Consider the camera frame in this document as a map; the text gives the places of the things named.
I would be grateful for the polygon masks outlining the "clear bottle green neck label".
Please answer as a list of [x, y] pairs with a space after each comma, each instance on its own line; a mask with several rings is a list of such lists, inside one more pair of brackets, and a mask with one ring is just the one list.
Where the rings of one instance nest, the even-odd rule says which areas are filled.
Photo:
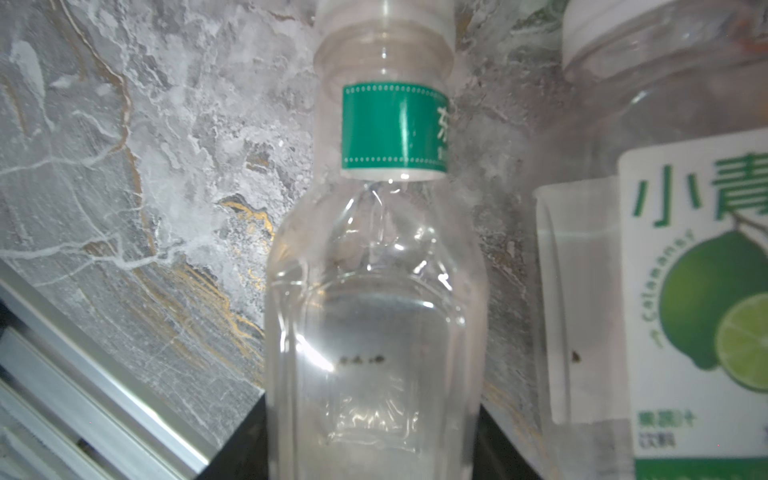
[[266, 267], [272, 479], [468, 479], [489, 285], [448, 180], [451, 1], [321, 1], [313, 177]]

